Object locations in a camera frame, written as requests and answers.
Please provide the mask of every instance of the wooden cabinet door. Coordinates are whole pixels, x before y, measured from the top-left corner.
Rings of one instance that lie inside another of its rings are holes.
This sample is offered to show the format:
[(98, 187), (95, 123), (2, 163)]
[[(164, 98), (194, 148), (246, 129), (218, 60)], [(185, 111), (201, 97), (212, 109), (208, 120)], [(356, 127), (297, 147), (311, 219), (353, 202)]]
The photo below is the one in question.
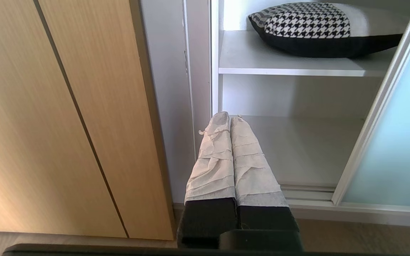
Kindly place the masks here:
[(138, 2), (39, 3), (129, 237), (172, 240), (171, 195)]
[(0, 231), (126, 237), (32, 0), (0, 0)]

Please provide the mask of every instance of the houndstooth pillow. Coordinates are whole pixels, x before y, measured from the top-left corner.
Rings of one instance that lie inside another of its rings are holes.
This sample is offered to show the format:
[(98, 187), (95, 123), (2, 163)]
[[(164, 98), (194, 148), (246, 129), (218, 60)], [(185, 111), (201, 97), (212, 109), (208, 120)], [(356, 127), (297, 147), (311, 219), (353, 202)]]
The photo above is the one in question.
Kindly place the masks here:
[(303, 57), (357, 57), (395, 47), (409, 21), (387, 10), (299, 2), (249, 15), (272, 47)]

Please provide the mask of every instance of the white shelf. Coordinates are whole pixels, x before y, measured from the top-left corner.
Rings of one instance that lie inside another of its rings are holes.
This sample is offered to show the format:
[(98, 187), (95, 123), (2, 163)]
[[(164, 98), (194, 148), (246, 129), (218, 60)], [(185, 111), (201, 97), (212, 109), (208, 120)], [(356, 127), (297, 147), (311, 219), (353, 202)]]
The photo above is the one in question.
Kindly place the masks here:
[(385, 76), (395, 48), (358, 59), (295, 57), (267, 46), (255, 31), (224, 31), (220, 74)]
[(363, 121), (243, 116), (281, 185), (336, 187)]

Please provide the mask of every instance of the baseboard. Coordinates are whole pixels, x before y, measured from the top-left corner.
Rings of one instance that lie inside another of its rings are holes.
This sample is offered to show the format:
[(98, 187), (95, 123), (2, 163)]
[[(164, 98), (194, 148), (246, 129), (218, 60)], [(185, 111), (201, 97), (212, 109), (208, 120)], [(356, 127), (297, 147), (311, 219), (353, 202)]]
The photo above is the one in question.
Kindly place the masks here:
[[(335, 206), (327, 201), (288, 200), (296, 219), (334, 220), (410, 226), (410, 206), (384, 206), (380, 204), (342, 203)], [(184, 205), (174, 203), (176, 217), (181, 216)]]

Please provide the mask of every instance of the floor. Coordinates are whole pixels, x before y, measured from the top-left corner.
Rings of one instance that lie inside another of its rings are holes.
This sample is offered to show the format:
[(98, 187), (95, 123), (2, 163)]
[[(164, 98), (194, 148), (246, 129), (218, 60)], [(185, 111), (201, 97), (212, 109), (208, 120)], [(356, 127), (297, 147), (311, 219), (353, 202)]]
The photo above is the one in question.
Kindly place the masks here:
[[(410, 227), (325, 220), (297, 221), (306, 251), (410, 254)], [(19, 243), (176, 247), (174, 241), (0, 233), (0, 255), (8, 246)]]

